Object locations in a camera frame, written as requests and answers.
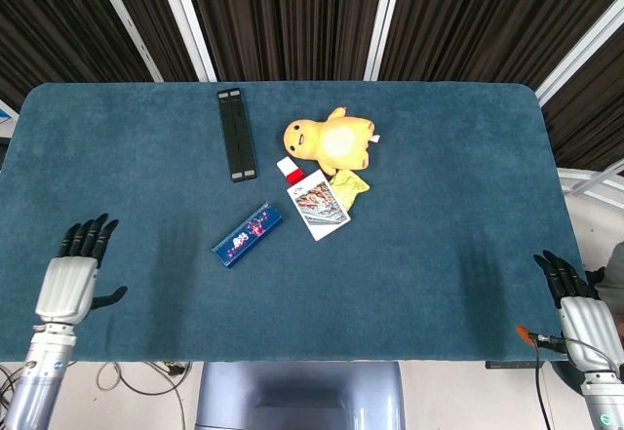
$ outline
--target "cable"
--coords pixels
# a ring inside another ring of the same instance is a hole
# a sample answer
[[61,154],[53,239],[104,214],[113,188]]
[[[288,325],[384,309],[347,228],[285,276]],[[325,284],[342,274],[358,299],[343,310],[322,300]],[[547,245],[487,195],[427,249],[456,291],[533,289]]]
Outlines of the cable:
[[19,367],[17,370],[10,372],[9,369],[0,365],[0,370],[6,376],[6,379],[0,385],[0,404],[2,405],[2,409],[4,409],[4,415],[0,417],[0,430],[5,429],[4,419],[9,411],[9,405],[11,404],[11,400],[7,398],[7,393],[11,391],[11,397],[13,398],[13,393],[15,391],[14,384],[18,381],[16,375],[20,373],[22,367]]
[[539,400],[539,407],[542,409],[546,429],[551,430],[548,415],[546,414],[546,409],[544,408],[544,401],[542,400],[542,391],[539,387],[539,348],[537,347],[536,342],[533,343],[533,346],[535,347],[535,388],[537,389],[537,399]]
[[583,342],[582,340],[578,340],[578,339],[566,339],[565,340],[566,343],[571,342],[572,344],[578,344],[578,345],[582,345],[583,347],[587,347],[590,350],[593,350],[594,352],[596,352],[598,355],[600,355],[601,357],[603,357],[606,362],[608,363],[610,370],[615,373],[615,375],[619,378],[620,377],[620,369],[617,365],[615,365],[615,362],[613,362],[607,355],[605,352],[603,352],[601,349],[594,347],[592,344],[588,344],[587,342]]
[[[181,416],[181,423],[182,423],[182,430],[184,430],[186,428],[186,419],[185,419],[185,415],[184,415],[184,406],[182,405],[182,398],[179,395],[179,392],[177,391],[177,388],[186,380],[186,377],[190,374],[191,369],[193,367],[193,364],[191,362],[188,363],[188,366],[186,367],[186,369],[184,370],[184,374],[182,375],[181,379],[177,382],[174,383],[168,376],[167,373],[161,369],[158,365],[156,365],[153,362],[143,362],[144,364],[146,364],[147,366],[149,366],[151,369],[153,369],[154,371],[156,371],[158,374],[160,374],[163,378],[165,378],[169,384],[171,384],[171,388],[166,389],[165,391],[158,391],[158,392],[149,392],[149,391],[143,391],[140,389],[135,388],[133,385],[131,385],[126,378],[123,376],[122,370],[121,370],[121,366],[119,365],[119,363],[117,362],[106,362],[105,364],[103,364],[99,370],[97,371],[97,375],[96,375],[96,387],[97,389],[99,389],[100,391],[112,391],[113,389],[115,389],[119,383],[123,383],[124,386],[126,386],[128,389],[130,389],[131,391],[141,395],[141,396],[163,396],[165,394],[169,394],[171,392],[175,393],[175,396],[177,397],[177,403],[179,404],[179,411],[180,411],[180,416]],[[113,369],[115,370],[116,373],[116,377],[115,377],[115,381],[113,382],[112,385],[110,386],[102,386],[99,379],[101,377],[101,373],[102,371],[109,365],[112,365]]]

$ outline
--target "floor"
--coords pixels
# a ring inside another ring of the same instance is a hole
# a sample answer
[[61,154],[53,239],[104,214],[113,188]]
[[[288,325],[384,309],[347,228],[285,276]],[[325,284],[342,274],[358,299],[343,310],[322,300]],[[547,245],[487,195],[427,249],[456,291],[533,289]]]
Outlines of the floor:
[[[567,198],[574,232],[586,268],[605,265],[612,247],[624,240],[624,211],[611,209],[586,197]],[[182,428],[174,393],[139,396],[124,386],[102,392],[96,388],[101,364],[78,363],[67,371],[53,417],[53,430],[90,428]],[[122,364],[124,376],[137,388],[167,389],[169,383],[144,364]],[[530,370],[487,371],[480,362],[402,362],[406,424],[417,429],[545,428]],[[546,408],[553,428],[591,428],[584,400],[569,390],[550,365],[542,372]],[[192,429],[199,390],[201,364],[179,387],[185,428]],[[112,384],[111,367],[103,370],[100,384]]]

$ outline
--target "robotic hand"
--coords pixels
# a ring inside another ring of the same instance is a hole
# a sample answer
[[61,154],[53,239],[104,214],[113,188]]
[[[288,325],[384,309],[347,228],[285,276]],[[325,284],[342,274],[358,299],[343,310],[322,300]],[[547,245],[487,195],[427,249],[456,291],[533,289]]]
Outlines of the robotic hand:
[[559,310],[563,337],[529,332],[529,338],[537,347],[567,353],[585,373],[581,391],[595,429],[624,428],[624,384],[619,379],[624,350],[606,304],[565,260],[550,252],[534,258]]
[[108,239],[118,220],[107,225],[107,215],[73,225],[60,244],[57,257],[48,264],[35,312],[43,325],[35,334],[9,411],[8,430],[47,429],[76,344],[74,326],[91,310],[118,302],[128,290],[94,298],[96,278]]

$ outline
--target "yellow wrapper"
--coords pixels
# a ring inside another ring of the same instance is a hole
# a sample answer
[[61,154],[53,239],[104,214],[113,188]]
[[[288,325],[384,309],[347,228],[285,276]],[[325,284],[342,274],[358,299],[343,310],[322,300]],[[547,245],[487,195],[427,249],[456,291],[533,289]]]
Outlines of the yellow wrapper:
[[347,211],[351,209],[355,197],[359,193],[364,193],[371,188],[363,179],[350,170],[338,170],[330,180],[330,185],[333,188],[336,198],[338,198]]

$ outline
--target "yellow plush toy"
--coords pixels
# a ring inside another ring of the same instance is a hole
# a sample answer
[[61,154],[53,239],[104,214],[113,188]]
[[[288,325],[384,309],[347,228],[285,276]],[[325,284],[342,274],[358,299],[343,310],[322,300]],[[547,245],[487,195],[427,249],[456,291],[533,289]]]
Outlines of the yellow plush toy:
[[336,169],[362,170],[369,165],[369,140],[375,141],[374,123],[346,116],[343,106],[334,110],[328,121],[297,120],[284,131],[286,150],[298,159],[317,160],[332,176]]

